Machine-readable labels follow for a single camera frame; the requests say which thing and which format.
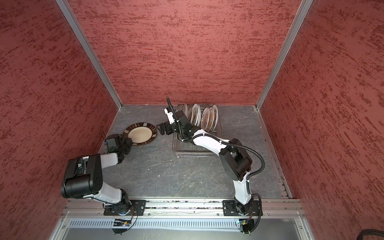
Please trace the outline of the dark striped rim cream plate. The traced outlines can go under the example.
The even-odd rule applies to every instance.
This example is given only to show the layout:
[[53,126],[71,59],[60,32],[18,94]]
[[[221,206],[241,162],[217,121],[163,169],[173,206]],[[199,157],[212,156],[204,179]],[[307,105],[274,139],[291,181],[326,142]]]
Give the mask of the dark striped rim cream plate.
[[133,146],[143,146],[154,141],[157,129],[150,123],[135,123],[124,130],[123,136],[131,139]]

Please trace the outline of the white ribbed plate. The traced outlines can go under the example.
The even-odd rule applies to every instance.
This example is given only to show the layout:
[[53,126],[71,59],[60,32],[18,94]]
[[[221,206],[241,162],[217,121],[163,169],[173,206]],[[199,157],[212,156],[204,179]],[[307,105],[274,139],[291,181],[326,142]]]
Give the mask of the white ribbed plate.
[[183,112],[184,114],[187,116],[188,115],[188,110],[189,110],[189,107],[187,104],[184,104],[184,108],[183,108]]

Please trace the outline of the white watermelon pattern plate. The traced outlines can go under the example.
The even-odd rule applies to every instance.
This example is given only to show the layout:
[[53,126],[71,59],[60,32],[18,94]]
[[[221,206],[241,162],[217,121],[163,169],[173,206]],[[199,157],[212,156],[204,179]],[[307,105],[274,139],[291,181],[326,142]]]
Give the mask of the white watermelon pattern plate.
[[194,126],[200,125],[201,120],[201,108],[199,104],[194,104],[192,108],[192,123]]

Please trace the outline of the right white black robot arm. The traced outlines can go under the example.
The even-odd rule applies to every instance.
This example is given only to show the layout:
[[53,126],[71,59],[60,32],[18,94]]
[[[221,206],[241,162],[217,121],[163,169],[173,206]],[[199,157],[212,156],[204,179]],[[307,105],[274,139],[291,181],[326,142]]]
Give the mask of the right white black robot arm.
[[251,212],[254,202],[250,189],[250,178],[265,169],[265,160],[255,150],[241,144],[238,139],[225,140],[193,126],[182,111],[164,109],[168,121],[158,124],[161,135],[177,134],[181,142],[193,144],[219,156],[224,171],[233,180],[235,209],[240,215]]

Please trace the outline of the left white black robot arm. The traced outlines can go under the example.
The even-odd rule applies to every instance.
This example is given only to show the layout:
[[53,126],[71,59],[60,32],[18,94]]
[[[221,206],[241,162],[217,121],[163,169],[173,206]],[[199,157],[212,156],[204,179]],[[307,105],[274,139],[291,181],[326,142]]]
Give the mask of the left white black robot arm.
[[61,186],[62,197],[91,199],[102,203],[107,211],[121,216],[131,213],[133,207],[126,191],[105,183],[103,170],[121,164],[132,144],[128,137],[110,135],[105,139],[108,150],[106,154],[80,156],[69,160]]

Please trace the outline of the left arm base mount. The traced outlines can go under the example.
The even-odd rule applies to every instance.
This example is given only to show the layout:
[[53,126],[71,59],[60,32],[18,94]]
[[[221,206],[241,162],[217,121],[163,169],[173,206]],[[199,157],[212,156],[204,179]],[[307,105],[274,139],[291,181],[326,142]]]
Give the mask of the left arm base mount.
[[146,208],[146,200],[131,200],[131,207],[124,209],[117,209],[116,207],[109,208],[105,207],[104,216],[118,216],[118,217],[129,217],[129,216],[143,216]]

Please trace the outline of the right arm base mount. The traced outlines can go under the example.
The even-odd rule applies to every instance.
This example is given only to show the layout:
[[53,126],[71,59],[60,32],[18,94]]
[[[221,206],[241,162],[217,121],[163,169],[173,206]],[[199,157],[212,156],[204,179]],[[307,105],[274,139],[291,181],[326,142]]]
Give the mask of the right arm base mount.
[[263,210],[260,208],[260,201],[251,199],[243,205],[237,200],[223,200],[224,216],[263,216]]

